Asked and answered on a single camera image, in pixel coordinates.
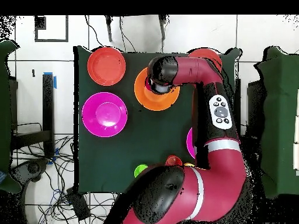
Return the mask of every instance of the pink plate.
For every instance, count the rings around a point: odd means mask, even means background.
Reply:
[[[195,155],[194,155],[194,149],[193,149],[193,146],[192,146],[192,128],[190,129],[190,131],[188,132],[188,135],[187,135],[187,140],[186,140],[186,144],[187,144],[187,149],[190,153],[190,155],[195,158]]]
[[[128,112],[124,102],[115,94],[101,92],[92,95],[82,108],[86,129],[97,137],[118,134],[126,125]]]

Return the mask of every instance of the dark green table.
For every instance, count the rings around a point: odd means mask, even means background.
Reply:
[[[191,128],[193,87],[181,87],[179,97],[172,107],[164,111],[150,111],[135,98],[134,82],[151,59],[159,55],[123,53],[126,73],[113,86],[101,86],[88,74],[87,61],[91,54],[78,46],[79,55],[79,192],[123,193],[134,180],[134,170],[141,164],[152,165],[177,155],[183,163],[193,162],[186,147],[187,133]],[[234,64],[239,49],[229,50],[221,56],[223,75],[234,91]],[[87,131],[82,123],[81,111],[85,101],[98,92],[118,95],[126,104],[127,124],[116,136],[99,138]]]

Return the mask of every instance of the red cup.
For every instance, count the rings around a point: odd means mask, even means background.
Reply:
[[[177,156],[170,155],[170,156],[168,156],[165,165],[166,166],[176,166],[176,165],[183,166],[183,163]]]

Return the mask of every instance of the button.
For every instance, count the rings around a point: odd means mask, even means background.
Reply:
[[[219,118],[226,118],[228,116],[228,111],[224,107],[217,107],[214,114]]]

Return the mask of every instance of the green cup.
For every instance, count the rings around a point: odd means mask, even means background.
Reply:
[[[134,176],[137,177],[146,168],[147,168],[146,164],[140,164],[138,167],[135,168]]]

